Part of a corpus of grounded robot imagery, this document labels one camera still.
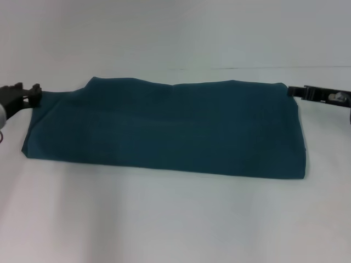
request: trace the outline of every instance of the white table surface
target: white table surface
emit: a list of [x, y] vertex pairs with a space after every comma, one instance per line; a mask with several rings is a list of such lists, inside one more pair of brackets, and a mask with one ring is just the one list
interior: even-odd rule
[[[98, 77], [351, 90], [347, 0], [2, 0], [0, 85]], [[0, 262], [351, 262], [350, 110], [297, 100], [304, 180], [29, 160], [2, 130]]]

